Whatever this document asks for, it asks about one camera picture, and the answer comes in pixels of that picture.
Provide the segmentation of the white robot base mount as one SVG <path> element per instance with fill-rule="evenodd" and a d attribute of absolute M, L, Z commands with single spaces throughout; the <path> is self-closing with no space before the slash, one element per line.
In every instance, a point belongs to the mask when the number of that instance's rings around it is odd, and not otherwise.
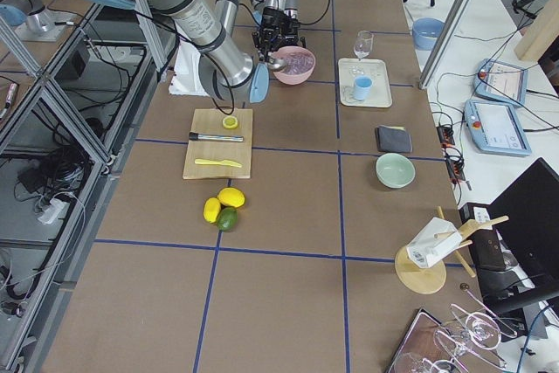
<path fill-rule="evenodd" d="M 193 45 L 181 41 L 174 64 L 173 77 L 169 84 L 171 95 L 203 96 L 209 95 L 203 88 L 199 76 L 201 54 Z"/>

